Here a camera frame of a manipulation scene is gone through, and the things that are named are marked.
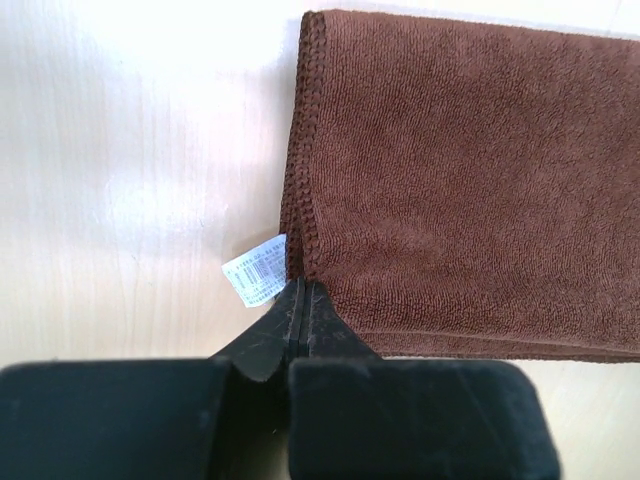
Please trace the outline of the brown towel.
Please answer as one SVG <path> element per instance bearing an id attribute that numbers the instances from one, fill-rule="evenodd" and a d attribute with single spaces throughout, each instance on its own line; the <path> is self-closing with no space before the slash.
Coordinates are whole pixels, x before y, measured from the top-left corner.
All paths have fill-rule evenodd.
<path id="1" fill-rule="evenodd" d="M 638 42 L 307 12 L 280 230 L 378 354 L 637 361 Z"/>

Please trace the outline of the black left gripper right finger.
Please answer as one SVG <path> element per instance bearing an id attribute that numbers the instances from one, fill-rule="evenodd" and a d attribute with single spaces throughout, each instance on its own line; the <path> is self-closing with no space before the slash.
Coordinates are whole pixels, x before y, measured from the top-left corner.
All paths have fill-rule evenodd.
<path id="1" fill-rule="evenodd" d="M 381 360 L 337 314 L 321 282 L 297 280 L 297 357 Z"/>

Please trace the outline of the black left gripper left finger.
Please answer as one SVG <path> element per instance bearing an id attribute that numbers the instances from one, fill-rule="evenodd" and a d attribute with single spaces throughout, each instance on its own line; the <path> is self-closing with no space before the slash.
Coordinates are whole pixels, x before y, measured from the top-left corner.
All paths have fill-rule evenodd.
<path id="1" fill-rule="evenodd" d="M 298 356 L 304 313 L 304 278 L 287 283 L 273 305 L 211 359 L 230 363 L 244 378 L 265 383 Z"/>

